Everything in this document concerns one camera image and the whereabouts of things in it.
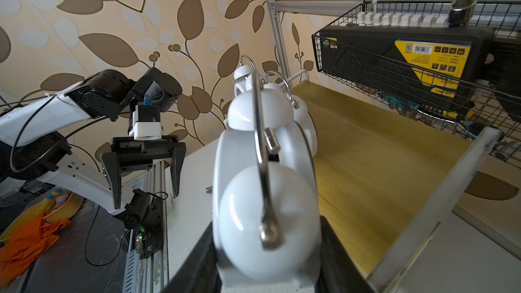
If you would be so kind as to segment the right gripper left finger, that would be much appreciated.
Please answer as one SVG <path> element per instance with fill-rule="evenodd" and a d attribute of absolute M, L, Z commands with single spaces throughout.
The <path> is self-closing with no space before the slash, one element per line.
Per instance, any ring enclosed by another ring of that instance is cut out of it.
<path fill-rule="evenodd" d="M 217 269 L 212 222 L 206 227 L 175 276 L 166 284 L 163 293 L 221 292 L 222 281 Z"/>

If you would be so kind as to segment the white twin-bell clock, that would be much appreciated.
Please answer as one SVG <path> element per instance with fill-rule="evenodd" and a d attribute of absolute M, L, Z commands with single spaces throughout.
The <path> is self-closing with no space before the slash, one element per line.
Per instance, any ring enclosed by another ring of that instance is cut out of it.
<path fill-rule="evenodd" d="M 313 157 L 279 85 L 252 76 L 218 140 L 212 232 L 225 286 L 291 282 L 320 273 L 320 213 Z"/>
<path fill-rule="evenodd" d="M 285 93 L 287 98 L 290 100 L 290 103 L 293 107 L 294 111 L 294 120 L 298 123 L 298 125 L 301 127 L 305 138 L 307 140 L 307 146 L 309 148 L 310 154 L 312 157 L 316 156 L 317 153 L 317 146 L 318 146 L 318 139 L 317 139 L 317 131 L 315 124 L 313 122 L 313 119 L 309 113 L 308 106 L 306 102 L 294 95 L 291 92 L 290 89 L 290 83 L 293 80 L 296 80 L 297 78 L 301 76 L 305 76 L 305 80 L 309 79 L 309 73 L 306 69 L 301 69 L 299 72 L 294 74 L 293 76 L 290 76 L 289 79 L 285 79 L 281 73 L 278 73 L 276 71 L 268 71 L 265 74 L 265 87 L 274 89 L 274 85 L 269 85 L 268 78 L 269 76 L 275 76 L 278 80 L 280 80 L 282 83 L 279 84 L 279 87 L 281 87 L 281 91 Z"/>
<path fill-rule="evenodd" d="M 255 64 L 247 55 L 240 56 L 239 67 L 234 71 L 233 77 L 235 84 L 233 87 L 234 96 L 237 97 L 244 92 L 252 90 L 252 76 L 255 74 Z"/>

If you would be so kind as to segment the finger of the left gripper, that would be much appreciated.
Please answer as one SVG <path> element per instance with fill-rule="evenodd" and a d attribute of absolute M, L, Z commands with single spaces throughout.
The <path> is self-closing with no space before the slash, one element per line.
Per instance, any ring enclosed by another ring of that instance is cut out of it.
<path fill-rule="evenodd" d="M 104 175 L 113 194 L 114 208 L 118 210 L 122 202 L 122 180 L 118 154 L 116 152 L 102 153 L 100 159 Z"/>
<path fill-rule="evenodd" d="M 183 162 L 186 156 L 186 151 L 187 148 L 184 142 L 177 142 L 174 144 L 174 148 L 172 151 L 172 160 L 170 164 L 170 174 L 174 198 L 177 198 L 180 193 L 180 175 L 183 167 Z"/>

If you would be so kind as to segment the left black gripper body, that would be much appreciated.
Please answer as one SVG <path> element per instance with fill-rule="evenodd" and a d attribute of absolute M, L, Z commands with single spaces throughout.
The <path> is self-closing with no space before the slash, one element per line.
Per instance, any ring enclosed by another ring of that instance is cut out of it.
<path fill-rule="evenodd" d="M 147 170 L 154 160 L 172 158 L 179 146 L 176 136 L 163 136 L 152 141 L 138 141 L 133 137 L 115 137 L 111 141 L 109 169 L 116 171 Z"/>

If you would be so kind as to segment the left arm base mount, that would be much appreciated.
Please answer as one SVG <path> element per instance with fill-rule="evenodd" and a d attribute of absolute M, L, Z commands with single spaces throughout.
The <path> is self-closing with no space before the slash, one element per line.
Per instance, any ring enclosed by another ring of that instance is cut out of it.
<path fill-rule="evenodd" d="M 164 247 L 164 207 L 168 194 L 165 191 L 149 193 L 152 197 L 143 222 L 134 235 L 134 247 L 139 258 L 145 260 Z"/>

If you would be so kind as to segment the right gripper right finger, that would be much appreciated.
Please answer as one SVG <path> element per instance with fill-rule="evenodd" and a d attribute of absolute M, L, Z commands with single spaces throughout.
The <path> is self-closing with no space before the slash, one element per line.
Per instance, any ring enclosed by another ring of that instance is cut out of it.
<path fill-rule="evenodd" d="M 325 216 L 320 217 L 320 275 L 315 292 L 373 293 Z"/>

